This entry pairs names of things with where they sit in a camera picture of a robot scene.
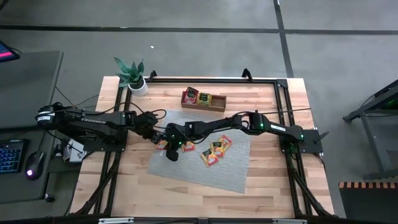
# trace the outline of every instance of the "wooden table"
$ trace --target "wooden table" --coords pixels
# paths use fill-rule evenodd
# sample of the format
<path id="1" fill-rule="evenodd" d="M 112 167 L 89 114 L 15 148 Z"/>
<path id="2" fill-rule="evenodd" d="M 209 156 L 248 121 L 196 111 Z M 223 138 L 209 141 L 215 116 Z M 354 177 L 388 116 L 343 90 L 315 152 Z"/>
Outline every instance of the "wooden table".
<path id="1" fill-rule="evenodd" d="M 114 106 L 118 82 L 118 77 L 104 77 L 97 111 Z M 293 109 L 308 108 L 304 80 L 290 78 L 288 84 Z M 181 92 L 187 86 L 207 93 L 226 95 L 225 113 L 203 111 L 203 113 L 218 114 L 220 118 L 231 116 L 238 111 L 277 111 L 274 88 L 270 84 L 151 83 L 146 96 L 132 96 L 131 100 L 144 111 L 160 108 L 191 111 L 191 109 L 181 108 L 180 105 Z M 125 99 L 125 95 L 126 90 L 123 92 L 122 99 Z M 305 129 L 313 128 L 310 110 L 296 111 L 294 116 L 297 125 Z M 273 122 L 279 122 L 277 114 L 269 114 L 267 117 Z M 245 194 L 240 194 L 147 174 L 146 169 L 154 145 L 129 132 L 126 150 L 122 153 L 119 167 L 112 216 L 293 217 L 286 162 L 284 155 L 280 152 L 278 136 L 264 133 L 260 136 L 252 136 L 251 139 L 246 190 Z M 103 157 L 103 152 L 96 152 L 83 161 L 71 212 L 81 208 L 97 188 Z M 314 155 L 303 154 L 303 164 L 308 187 L 325 209 L 333 213 L 328 183 L 321 162 Z M 298 195 L 300 208 L 304 211 L 300 190 L 298 190 Z M 106 199 L 107 197 L 104 196 L 102 208 L 106 204 Z"/>

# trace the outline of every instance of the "gray desk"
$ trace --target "gray desk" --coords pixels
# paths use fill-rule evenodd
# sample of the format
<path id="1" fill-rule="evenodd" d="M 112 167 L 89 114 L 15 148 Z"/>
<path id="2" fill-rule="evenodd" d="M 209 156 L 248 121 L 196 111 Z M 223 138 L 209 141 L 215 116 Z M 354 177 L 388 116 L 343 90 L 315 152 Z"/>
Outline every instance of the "gray desk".
<path id="1" fill-rule="evenodd" d="M 36 126 L 35 116 L 40 107 L 52 103 L 62 62 L 61 51 L 21 54 L 21 59 L 0 63 L 0 139 L 28 139 L 22 172 L 0 175 L 0 203 L 42 199 L 47 185 L 47 173 L 54 139 L 46 134 L 39 148 L 43 131 L 32 131 L 18 137 L 24 128 Z M 28 156 L 35 151 L 45 153 L 44 172 L 35 181 L 27 180 L 23 170 Z"/>
<path id="2" fill-rule="evenodd" d="M 37 110 L 52 103 L 61 51 L 21 54 L 0 63 L 0 129 L 35 126 Z"/>

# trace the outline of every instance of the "monitor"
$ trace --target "monitor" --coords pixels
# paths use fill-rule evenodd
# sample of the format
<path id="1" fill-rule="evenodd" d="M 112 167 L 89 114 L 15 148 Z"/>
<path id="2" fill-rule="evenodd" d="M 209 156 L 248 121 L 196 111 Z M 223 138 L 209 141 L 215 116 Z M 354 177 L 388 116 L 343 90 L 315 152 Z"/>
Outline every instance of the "monitor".
<path id="1" fill-rule="evenodd" d="M 0 40 L 0 63 L 19 59 L 19 55 Z"/>

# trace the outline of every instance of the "white label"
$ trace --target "white label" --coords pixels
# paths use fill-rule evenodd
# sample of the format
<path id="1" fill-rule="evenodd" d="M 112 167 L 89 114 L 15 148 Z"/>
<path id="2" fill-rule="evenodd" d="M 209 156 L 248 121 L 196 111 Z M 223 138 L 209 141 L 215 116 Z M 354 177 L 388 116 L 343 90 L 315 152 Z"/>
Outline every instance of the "white label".
<path id="1" fill-rule="evenodd" d="M 286 129 L 284 129 L 282 127 L 279 127 L 279 126 L 276 126 L 276 125 L 271 125 L 271 128 L 274 128 L 274 129 L 279 130 L 279 131 L 286 131 Z"/>
<path id="2" fill-rule="evenodd" d="M 51 117 L 50 117 L 50 116 L 41 116 L 41 117 L 37 118 L 37 121 L 41 121 L 41 120 L 49 120 L 49 119 L 51 119 Z"/>
<path id="3" fill-rule="evenodd" d="M 54 116 L 55 115 L 55 113 L 51 113 L 51 111 L 42 111 L 42 112 L 39 113 L 39 115 L 40 114 L 44 114 L 44 113 L 47 114 L 47 115 L 50 115 L 50 116 Z"/>

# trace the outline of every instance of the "gray floor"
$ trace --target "gray floor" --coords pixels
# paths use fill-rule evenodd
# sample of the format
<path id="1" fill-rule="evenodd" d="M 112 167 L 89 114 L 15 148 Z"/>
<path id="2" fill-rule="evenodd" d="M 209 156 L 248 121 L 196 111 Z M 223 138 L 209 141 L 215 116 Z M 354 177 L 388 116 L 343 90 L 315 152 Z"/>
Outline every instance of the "gray floor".
<path id="1" fill-rule="evenodd" d="M 279 2 L 287 29 L 398 29 L 395 0 Z M 12 0 L 0 12 L 0 22 L 277 28 L 272 0 Z M 255 77 L 287 76 L 278 34 L 1 30 L 0 39 L 25 52 L 64 51 L 57 85 L 72 102 L 97 94 L 102 77 L 117 72 L 113 56 L 126 61 L 144 58 L 147 71 L 157 70 L 162 76 L 238 77 L 246 67 Z M 305 79 L 315 124 L 330 132 L 323 140 L 326 174 L 335 213 L 344 217 L 338 182 L 361 181 L 362 175 L 376 171 L 376 163 L 362 124 L 348 125 L 341 118 L 397 79 L 398 36 L 287 35 L 287 43 L 294 75 Z M 60 95 L 55 99 L 66 103 Z M 57 186 L 58 192 L 71 195 L 72 181 Z M 69 199 L 24 214 L 63 215 Z M 12 215 L 20 217 L 19 212 Z"/>

